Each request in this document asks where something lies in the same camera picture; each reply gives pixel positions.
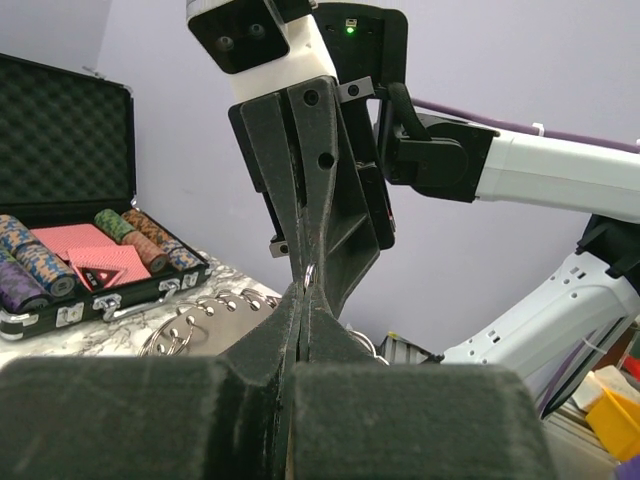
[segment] poker chip case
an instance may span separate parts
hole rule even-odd
[[[137,205],[126,86],[0,54],[0,169],[1,338],[117,322],[211,275],[202,255]],[[78,232],[62,239],[69,249],[50,249],[45,234],[66,231]],[[89,233],[102,243],[76,248]],[[116,260],[126,267],[110,270]]]

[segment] case handle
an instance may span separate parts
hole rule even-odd
[[[167,303],[173,295],[180,290],[180,281],[177,279],[165,280],[160,282],[158,289],[161,292],[166,292],[158,300],[153,302],[141,303],[139,305],[133,305],[128,308],[120,309],[122,297],[118,294],[108,295],[106,297],[96,298],[93,301],[94,310],[102,310],[102,320],[108,323],[122,320],[123,318],[130,317],[137,313],[146,312],[156,307],[160,307]]]

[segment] case lid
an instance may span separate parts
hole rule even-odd
[[[129,89],[0,54],[0,178],[0,213],[29,227],[130,208],[136,179]]]

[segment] table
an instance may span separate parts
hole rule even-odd
[[[94,320],[17,342],[0,339],[0,369],[16,358],[36,355],[135,356],[144,341],[175,315],[176,303],[179,301],[194,301],[200,296],[215,295],[223,290],[239,293],[245,288],[279,296],[217,258],[201,253],[209,261],[213,271],[207,283],[201,287],[176,293],[171,301],[162,307],[114,323]]]

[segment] open black case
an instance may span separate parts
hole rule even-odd
[[[0,214],[29,229],[93,223],[101,210],[138,208],[130,89],[0,54],[0,169]],[[201,285],[211,275],[209,264],[182,243],[200,265],[182,271],[168,265],[146,280],[96,292],[79,282],[72,294],[29,314],[3,309],[0,337],[20,340],[87,320],[118,321]]]

